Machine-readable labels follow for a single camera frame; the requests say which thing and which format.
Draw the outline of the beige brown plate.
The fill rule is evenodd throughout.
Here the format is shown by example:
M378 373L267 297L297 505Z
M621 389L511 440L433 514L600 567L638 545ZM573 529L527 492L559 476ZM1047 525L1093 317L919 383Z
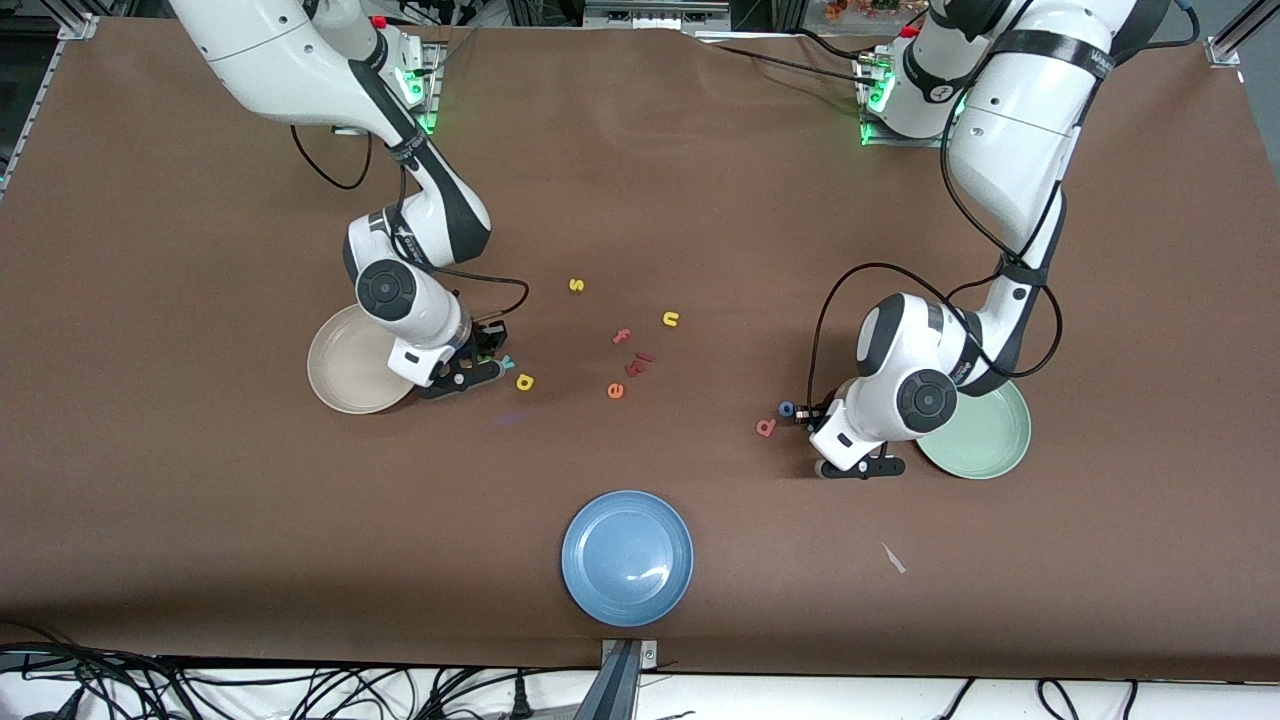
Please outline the beige brown plate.
M357 304L335 313L308 348L307 375L314 393L339 413L387 410L413 389L387 364L396 337Z

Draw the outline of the light green plate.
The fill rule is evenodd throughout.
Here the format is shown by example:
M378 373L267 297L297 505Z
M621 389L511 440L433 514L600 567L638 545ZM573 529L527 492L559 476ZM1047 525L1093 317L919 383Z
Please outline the light green plate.
M1007 382L980 397L959 395L951 419L915 445L951 477L989 480L1020 464L1030 438L1028 404L1019 388Z

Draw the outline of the blue plate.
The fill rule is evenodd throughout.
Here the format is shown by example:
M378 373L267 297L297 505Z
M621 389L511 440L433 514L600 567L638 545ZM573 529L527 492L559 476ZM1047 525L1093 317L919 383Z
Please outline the blue plate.
M644 491L618 489L577 511L559 562L566 589L589 618L640 628L682 601L695 551L686 521L671 503Z

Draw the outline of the brown table cover sheet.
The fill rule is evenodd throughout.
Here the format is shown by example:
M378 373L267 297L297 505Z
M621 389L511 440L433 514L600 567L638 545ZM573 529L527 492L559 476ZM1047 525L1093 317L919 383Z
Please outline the brown table cover sheet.
M436 142L494 223L468 269L532 287L507 351L535 386L351 416L306 356L396 165L334 190L175 22L102 20L0 202L0 618L137 653L595 665L612 630L561 542L635 488L695 544L643 629L678 673L1280 680L1280 187L1243 85L1187 47L1102 87L1062 343L988 482L911 445L900 478L826 480L803 429L755 432L803 400L850 266L950 290L997 261L936 154L861 146L854 108L668 29L480 31Z

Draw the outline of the grey control box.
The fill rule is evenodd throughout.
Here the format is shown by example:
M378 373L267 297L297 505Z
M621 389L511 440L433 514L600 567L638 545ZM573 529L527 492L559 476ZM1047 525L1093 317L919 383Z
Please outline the grey control box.
M584 0L582 27L728 32L732 22L728 0Z

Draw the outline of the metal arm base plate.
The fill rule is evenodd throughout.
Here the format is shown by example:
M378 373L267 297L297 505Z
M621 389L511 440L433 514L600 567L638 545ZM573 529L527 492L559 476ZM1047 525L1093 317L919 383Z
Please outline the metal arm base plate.
M399 31L392 33L390 27L384 28L379 37L387 41L384 51L378 51L378 44L374 44L360 58L358 49L340 47L339 53L376 67L388 92L431 135L436 126L448 44L424 41Z
M870 83L858 90L859 123L864 145L932 149L952 110L952 88L942 87L946 99L933 102L910 79L895 74L891 56L864 53L856 59L855 76Z

